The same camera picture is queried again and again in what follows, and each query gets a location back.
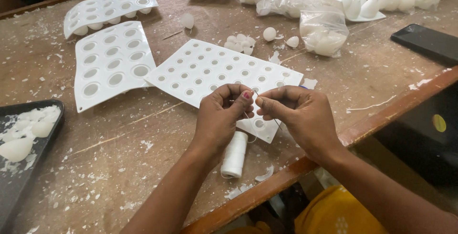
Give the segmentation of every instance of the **silicone mold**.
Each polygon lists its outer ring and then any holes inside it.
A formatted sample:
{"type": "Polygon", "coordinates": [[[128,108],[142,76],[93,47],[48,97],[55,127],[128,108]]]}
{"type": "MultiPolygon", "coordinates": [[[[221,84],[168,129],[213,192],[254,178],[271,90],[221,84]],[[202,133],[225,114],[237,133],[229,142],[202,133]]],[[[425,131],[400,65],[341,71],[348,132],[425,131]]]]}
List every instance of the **silicone mold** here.
{"type": "Polygon", "coordinates": [[[147,14],[157,7],[156,0],[86,0],[67,12],[64,20],[65,38],[73,33],[85,35],[88,27],[98,30],[104,24],[118,24],[121,16],[135,17],[137,10],[147,14]]]}
{"type": "MultiPolygon", "coordinates": [[[[283,66],[191,39],[146,75],[145,80],[199,108],[205,96],[226,83],[244,84],[262,93],[283,85],[297,86],[302,77],[302,73],[283,66]]],[[[253,106],[256,112],[259,107],[253,106]]],[[[278,129],[275,121],[264,121],[257,114],[254,118],[239,120],[237,127],[267,143],[272,142],[278,129]]]]}
{"type": "Polygon", "coordinates": [[[77,42],[77,112],[128,90],[152,86],[143,77],[156,68],[140,21],[126,21],[77,42]]]}

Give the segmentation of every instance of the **black smartphone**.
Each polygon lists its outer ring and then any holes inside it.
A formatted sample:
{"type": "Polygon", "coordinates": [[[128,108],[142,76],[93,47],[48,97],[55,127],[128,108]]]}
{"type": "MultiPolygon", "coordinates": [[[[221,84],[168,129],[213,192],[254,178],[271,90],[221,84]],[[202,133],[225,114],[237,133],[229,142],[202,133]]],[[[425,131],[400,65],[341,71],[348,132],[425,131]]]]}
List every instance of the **black smartphone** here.
{"type": "Polygon", "coordinates": [[[391,40],[445,67],[458,65],[457,37],[418,24],[410,24],[392,34],[391,40]]]}

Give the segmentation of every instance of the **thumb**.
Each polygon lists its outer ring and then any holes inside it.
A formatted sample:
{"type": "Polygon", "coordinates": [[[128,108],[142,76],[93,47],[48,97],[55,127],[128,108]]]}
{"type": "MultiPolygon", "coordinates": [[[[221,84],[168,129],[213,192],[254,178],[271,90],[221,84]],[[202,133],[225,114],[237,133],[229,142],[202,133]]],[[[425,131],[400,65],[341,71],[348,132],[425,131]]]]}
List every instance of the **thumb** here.
{"type": "Polygon", "coordinates": [[[281,102],[267,97],[256,98],[256,104],[260,107],[259,115],[264,115],[264,120],[279,119],[286,122],[290,108],[284,106],[281,102]]]}
{"type": "Polygon", "coordinates": [[[243,91],[227,110],[237,119],[253,103],[252,96],[250,91],[243,91]]]}

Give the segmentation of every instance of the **left hand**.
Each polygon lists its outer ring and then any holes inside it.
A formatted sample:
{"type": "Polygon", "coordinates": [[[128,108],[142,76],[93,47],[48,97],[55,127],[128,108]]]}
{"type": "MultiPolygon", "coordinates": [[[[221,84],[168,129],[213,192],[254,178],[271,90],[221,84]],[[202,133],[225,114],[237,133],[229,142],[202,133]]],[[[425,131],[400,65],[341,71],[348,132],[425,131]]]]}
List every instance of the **left hand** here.
{"type": "Polygon", "coordinates": [[[226,84],[202,99],[190,148],[202,149],[215,166],[235,133],[238,120],[254,117],[253,91],[241,84],[226,84]]]}

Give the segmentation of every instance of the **table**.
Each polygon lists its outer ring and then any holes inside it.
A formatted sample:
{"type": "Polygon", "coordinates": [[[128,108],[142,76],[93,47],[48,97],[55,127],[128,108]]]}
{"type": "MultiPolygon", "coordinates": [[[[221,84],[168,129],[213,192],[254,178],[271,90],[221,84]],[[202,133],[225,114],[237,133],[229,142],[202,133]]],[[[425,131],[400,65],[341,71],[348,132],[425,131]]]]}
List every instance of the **table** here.
{"type": "MultiPolygon", "coordinates": [[[[0,20],[0,105],[50,98],[66,105],[65,125],[31,185],[13,233],[37,226],[36,234],[117,233],[193,137],[198,110],[154,87],[131,90],[86,112],[76,112],[74,47],[81,37],[66,40],[62,27],[66,12],[81,1],[69,0],[0,20]]],[[[157,2],[159,8],[138,14],[157,65],[190,38],[222,45],[231,34],[257,37],[272,26],[285,38],[266,43],[261,37],[252,54],[267,60],[273,55],[273,45],[299,35],[297,19],[256,17],[254,6],[235,0],[157,2]],[[192,33],[185,30],[163,40],[183,30],[179,18],[185,12],[194,15],[192,33]]],[[[383,20],[350,23],[351,34],[340,58],[306,53],[302,42],[297,49],[279,50],[279,58],[282,65],[318,80],[315,89],[328,95],[339,137],[351,146],[458,80],[458,67],[446,69],[389,41],[391,33],[413,22],[458,36],[457,2],[443,0],[438,11],[388,13],[383,20]],[[432,80],[410,90],[409,85],[423,79],[432,80]],[[364,110],[346,110],[387,100],[364,110]]],[[[272,144],[258,140],[248,146],[240,179],[223,179],[218,167],[209,174],[182,232],[215,231],[314,167],[286,128],[278,130],[272,144]],[[274,175],[257,183],[254,178],[271,165],[274,175]],[[255,187],[231,201],[224,198],[227,190],[242,183],[255,187]]]]}

